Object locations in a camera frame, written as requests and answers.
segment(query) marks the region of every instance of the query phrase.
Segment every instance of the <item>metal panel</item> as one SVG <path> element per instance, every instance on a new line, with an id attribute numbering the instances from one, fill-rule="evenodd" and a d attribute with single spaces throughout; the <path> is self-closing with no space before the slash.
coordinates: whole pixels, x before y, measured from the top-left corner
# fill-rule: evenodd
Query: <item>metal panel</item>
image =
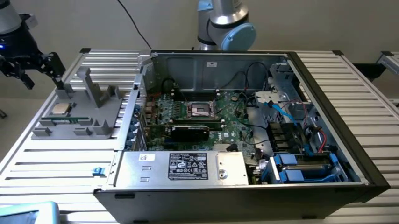
<path id="1" fill-rule="evenodd" d="M 398 223 L 399 143 L 395 140 L 399 137 L 398 121 L 391 122 L 394 121 L 391 119 L 393 112 L 379 100 L 374 100 L 377 98 L 374 97 L 373 90 L 358 79 L 359 74 L 350 69 L 347 62 L 343 61 L 341 56 L 337 56 L 330 51 L 301 51 L 298 54 L 303 62 L 310 63 L 310 71 L 315 79 L 323 83 L 322 89 L 327 97 L 334 101 L 334 106 L 343 116 L 353 133 L 362 143 L 366 144 L 365 150 L 374 159 L 374 163 L 393 186 L 393 189 L 386 191 L 369 203 L 350 204 L 325 220 L 313 220 L 311 223 Z M 138 55 L 138 51 L 93 50 L 86 55 L 85 61 L 86 65 L 94 67 L 94 81 L 103 80 L 105 82 L 101 84 L 103 88 L 110 83 L 118 83 L 123 90 L 130 91 L 133 87 L 127 83 L 130 83 L 130 80 L 134 80 L 138 74 L 138 68 L 134 64 Z M 121 69 L 118 69 L 115 64 L 111 64 L 114 62 L 119 63 Z M 338 80 L 355 81 L 353 83 L 357 85 L 341 85 L 342 81 Z M 73 82 L 73 84 L 74 88 L 85 88 L 79 82 Z M 125 115 L 126 104 L 125 102 L 122 106 L 121 118 Z M 367 120 L 374 116 L 383 118 L 375 118 L 371 121 Z M 114 159 L 113 150 L 105 147 L 103 150 L 98 150 L 98 145 L 91 146 L 89 144 L 83 144 L 78 148 L 78 144 L 73 144 L 69 147 L 65 144 L 47 145 L 45 143 L 41 148 L 39 144 L 30 141 L 25 143 L 29 133 L 30 130 L 23 133 L 25 136 L 22 135 L 20 143 L 15 146 L 15 152 L 7 157 L 7 161 L 2 163 L 2 166 L 8 165 L 6 166 L 7 173 L 3 172 L 0 176 L 0 206 L 8 206 L 20 202 L 34 202 L 37 200 L 55 200 L 61 202 L 59 207 L 63 223 L 115 224 L 114 217 L 90 194 L 94 188 L 93 185 L 105 184 L 107 177 L 94 178 L 89 176 L 95 167 L 110 167 Z M 39 154 L 45 155 L 46 158 L 41 158 L 37 155 L 33 156 L 35 162 L 29 162 L 30 156 L 35 153 L 49 154 Z M 82 153 L 83 159 L 81 158 L 79 162 L 71 162 L 73 155 L 81 157 L 79 153 Z M 307 224 L 310 220 L 298 220 L 294 222 Z M 265 223 L 286 224 L 293 222 L 278 221 Z"/>

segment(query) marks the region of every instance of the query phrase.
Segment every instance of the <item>slotted aluminum platform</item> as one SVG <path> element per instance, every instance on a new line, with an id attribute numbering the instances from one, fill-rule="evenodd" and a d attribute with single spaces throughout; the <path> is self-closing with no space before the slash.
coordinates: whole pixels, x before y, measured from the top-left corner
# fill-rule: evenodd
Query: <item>slotted aluminum platform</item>
<path id="1" fill-rule="evenodd" d="M 355 69 L 346 57 L 330 51 L 298 51 L 317 82 L 343 117 L 358 141 L 390 182 L 391 189 L 369 203 L 354 203 L 325 220 L 265 223 L 363 224 L 399 221 L 399 116 L 398 109 Z M 69 70 L 74 88 L 85 88 L 74 76 L 81 65 L 91 67 L 102 88 L 119 85 L 130 91 L 138 69 L 137 51 L 93 50 L 82 54 Z M 30 140 L 30 130 L 41 111 L 0 164 L 0 206 L 53 200 L 59 203 L 63 223 L 117 223 L 93 196 L 93 185 L 107 177 L 93 177 L 95 167 L 109 167 L 119 129 L 110 140 L 91 144 L 47 144 Z"/>

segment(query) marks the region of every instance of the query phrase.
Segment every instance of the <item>power supply label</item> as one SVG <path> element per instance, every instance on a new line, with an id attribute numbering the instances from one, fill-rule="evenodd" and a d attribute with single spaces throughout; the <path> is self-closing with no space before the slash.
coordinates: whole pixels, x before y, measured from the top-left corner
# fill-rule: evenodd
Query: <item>power supply label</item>
<path id="1" fill-rule="evenodd" d="M 169 179 L 171 181 L 207 180 L 207 154 L 171 153 Z"/>

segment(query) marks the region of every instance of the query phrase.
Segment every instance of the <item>motherboard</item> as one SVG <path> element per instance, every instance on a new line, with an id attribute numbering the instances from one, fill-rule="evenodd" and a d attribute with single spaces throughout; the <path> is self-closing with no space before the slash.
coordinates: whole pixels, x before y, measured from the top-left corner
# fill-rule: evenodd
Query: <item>motherboard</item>
<path id="1" fill-rule="evenodd" d="M 229 91 L 209 101 L 175 100 L 171 94 L 150 95 L 146 105 L 149 151 L 238 151 L 243 152 L 247 163 L 257 162 L 251 127 L 242 124 L 249 123 L 242 100 L 241 93 Z M 187 128 L 194 127 L 199 133 L 191 140 Z"/>

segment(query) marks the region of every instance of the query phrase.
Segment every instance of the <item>blue latch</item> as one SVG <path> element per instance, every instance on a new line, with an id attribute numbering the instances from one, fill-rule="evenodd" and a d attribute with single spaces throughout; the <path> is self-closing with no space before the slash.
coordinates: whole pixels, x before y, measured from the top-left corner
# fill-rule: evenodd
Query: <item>blue latch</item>
<path id="1" fill-rule="evenodd" d="M 275 164 L 281 165 L 282 164 L 281 156 L 275 156 L 274 158 L 275 158 Z"/>
<path id="2" fill-rule="evenodd" d="M 106 176 L 106 168 L 97 167 L 93 172 L 94 176 Z"/>
<path id="3" fill-rule="evenodd" d="M 305 154 L 307 154 L 309 156 L 314 156 L 310 144 L 305 144 Z"/>
<path id="4" fill-rule="evenodd" d="M 338 164 L 338 158 L 337 158 L 337 155 L 334 153 L 330 154 L 330 159 L 331 159 L 331 162 L 334 165 Z"/>
<path id="5" fill-rule="evenodd" d="M 282 155 L 278 155 L 278 156 L 281 156 L 283 165 L 297 165 L 298 164 L 295 155 L 282 154 Z"/>

